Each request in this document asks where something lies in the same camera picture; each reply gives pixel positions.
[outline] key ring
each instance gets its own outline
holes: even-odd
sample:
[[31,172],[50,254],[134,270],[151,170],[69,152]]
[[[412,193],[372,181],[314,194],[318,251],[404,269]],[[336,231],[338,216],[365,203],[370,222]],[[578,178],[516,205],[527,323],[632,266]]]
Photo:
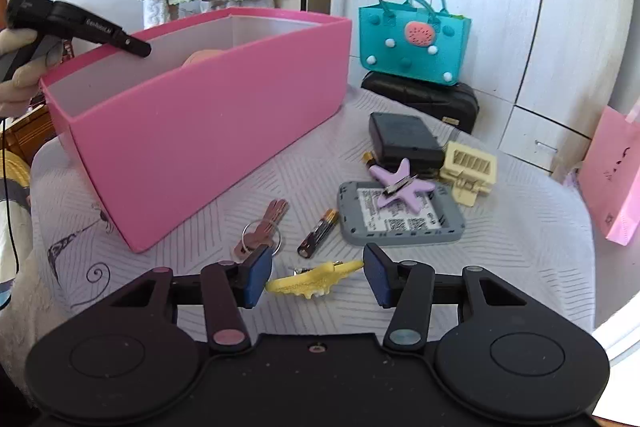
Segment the key ring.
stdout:
[[263,217],[261,217],[260,219],[254,219],[253,221],[249,222],[246,224],[246,227],[244,227],[244,230],[242,230],[242,235],[240,236],[240,241],[242,243],[242,248],[244,249],[245,252],[249,252],[250,250],[246,247],[246,244],[244,243],[244,235],[246,234],[246,231],[249,229],[249,227],[251,225],[253,225],[254,223],[261,223],[261,222],[265,222],[265,223],[269,223],[276,232],[278,232],[278,245],[276,247],[276,249],[273,251],[273,253],[271,254],[271,257],[276,257],[276,255],[278,254],[278,251],[280,250],[280,245],[282,245],[282,232],[280,231],[280,228],[276,225],[276,223],[274,221],[272,221],[271,219],[264,219]]

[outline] barcode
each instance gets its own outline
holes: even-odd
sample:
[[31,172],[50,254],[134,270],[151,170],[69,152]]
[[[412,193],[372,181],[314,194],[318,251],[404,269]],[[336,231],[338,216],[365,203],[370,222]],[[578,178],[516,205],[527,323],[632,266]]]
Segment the barcode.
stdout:
[[406,230],[404,219],[387,219],[386,222],[392,232],[404,232]]
[[427,228],[427,222],[422,217],[412,217],[408,221],[410,230],[421,230]]

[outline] hand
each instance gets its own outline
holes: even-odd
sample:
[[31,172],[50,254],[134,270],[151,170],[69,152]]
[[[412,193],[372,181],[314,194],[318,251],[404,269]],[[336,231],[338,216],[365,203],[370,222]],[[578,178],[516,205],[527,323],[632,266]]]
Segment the hand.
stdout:
[[[0,32],[0,56],[28,46],[36,40],[35,30],[3,30]],[[11,80],[0,84],[0,118],[23,115],[29,107],[29,101],[38,92],[40,78],[57,66],[62,60],[62,42],[53,46],[42,57],[32,60],[18,68]]]

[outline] yellow starfish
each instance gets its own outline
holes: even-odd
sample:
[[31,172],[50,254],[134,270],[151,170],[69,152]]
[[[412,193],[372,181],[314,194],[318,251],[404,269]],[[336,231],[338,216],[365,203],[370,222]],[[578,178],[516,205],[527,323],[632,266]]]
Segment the yellow starfish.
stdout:
[[310,299],[313,295],[329,293],[331,286],[363,266],[362,261],[340,264],[329,261],[308,272],[269,281],[264,288],[272,293],[293,293]]

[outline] purple starfish toy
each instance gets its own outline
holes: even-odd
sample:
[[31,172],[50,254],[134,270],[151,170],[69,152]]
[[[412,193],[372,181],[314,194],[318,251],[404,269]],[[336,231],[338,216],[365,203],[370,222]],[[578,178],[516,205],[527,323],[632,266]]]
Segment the purple starfish toy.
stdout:
[[422,204],[415,196],[415,193],[431,192],[436,188],[436,185],[432,182],[419,180],[416,176],[410,176],[408,158],[404,158],[400,162],[396,172],[386,171],[378,165],[370,166],[369,172],[385,187],[385,191],[378,198],[378,208],[387,206],[391,201],[402,200],[414,214],[418,214],[422,209]]

